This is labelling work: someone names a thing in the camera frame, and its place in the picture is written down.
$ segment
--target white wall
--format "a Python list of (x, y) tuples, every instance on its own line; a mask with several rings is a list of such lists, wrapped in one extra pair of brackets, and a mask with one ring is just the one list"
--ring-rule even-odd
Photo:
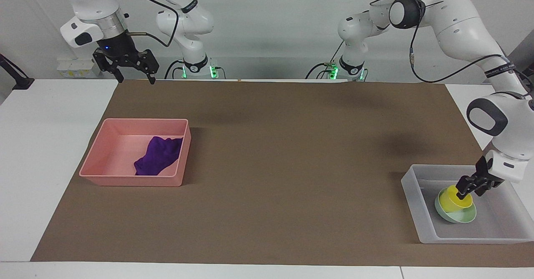
[[(161, 38), (155, 24), (160, 7), (146, 0), (118, 0), (129, 13), (130, 30), (146, 30)], [(231, 78), (302, 78), (311, 66), (332, 56), (339, 45), (337, 24), (352, 13), (366, 10), (372, 0), (199, 0), (216, 19), (215, 30), (202, 39), (208, 54), (225, 67)], [(534, 0), (472, 0), (490, 33), (508, 53), (534, 28)], [(56, 55), (72, 52), (54, 30), (36, 29), (48, 22), (59, 28), (72, 16), (66, 0), (33, 0), (46, 17), (23, 18), (35, 14), (28, 1), (0, 0), (2, 5), (2, 44), (0, 50), (12, 53), (37, 78), (57, 77)], [(366, 66), (368, 81), (414, 82), (408, 64), (412, 30), (391, 30), (370, 38)], [(179, 55), (179, 48), (164, 48), (147, 38), (136, 38), (139, 50), (150, 48), (160, 62), (158, 77)], [(435, 79), (463, 66), (441, 53), (430, 28), (423, 28), (415, 43), (416, 68), (422, 76)], [(90, 58), (95, 45), (74, 50), (80, 58)], [(124, 71), (127, 78), (143, 78), (136, 71)], [(473, 67), (447, 83), (480, 83), (482, 72)]]

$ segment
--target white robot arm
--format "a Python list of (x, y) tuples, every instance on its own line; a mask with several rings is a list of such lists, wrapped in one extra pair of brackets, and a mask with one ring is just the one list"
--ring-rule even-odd
[[(203, 74), (210, 59), (204, 52), (202, 42), (195, 36), (206, 34), (213, 29), (211, 15), (198, 6), (197, 0), (167, 0), (181, 8), (180, 21), (169, 10), (158, 14), (157, 22), (165, 34), (172, 36), (183, 51), (183, 61), (193, 74)], [(124, 77), (118, 67), (131, 67), (144, 72), (150, 83), (155, 82), (155, 73), (159, 64), (149, 49), (138, 52), (132, 36), (149, 35), (147, 33), (130, 33), (116, 0), (69, 0), (75, 17), (60, 29), (63, 38), (72, 47), (81, 47), (97, 42), (99, 48), (93, 53), (96, 63), (102, 71), (115, 75), (119, 82)]]
[[(400, 29), (431, 26), (442, 51), (451, 58), (476, 64), (485, 72), (496, 93), (469, 105), (469, 122), (493, 136), (492, 146), (476, 164), (477, 172), (464, 176), (457, 186), (458, 196), (482, 196), (503, 180), (520, 182), (528, 161), (534, 156), (534, 103), (506, 58), (482, 23), (471, 0), (376, 0), (368, 12), (343, 19), (338, 28), (345, 41), (339, 58), (339, 75), (360, 76), (365, 54), (365, 38)], [(413, 70), (414, 54), (410, 49)]]
[(72, 47), (97, 42), (99, 48), (93, 58), (102, 71), (112, 73), (122, 82), (119, 66), (144, 72), (150, 83), (155, 82), (159, 64), (149, 49), (137, 51), (128, 35), (126, 22), (115, 0), (69, 0), (75, 17), (64, 24), (60, 31)]
[[(197, 35), (208, 34), (214, 28), (212, 15), (200, 7), (198, 0), (167, 0), (180, 8), (180, 22), (174, 40), (180, 45), (187, 75), (211, 75), (211, 58), (204, 51), (204, 44)], [(176, 15), (169, 10), (158, 13), (158, 27), (164, 34), (171, 36)]]

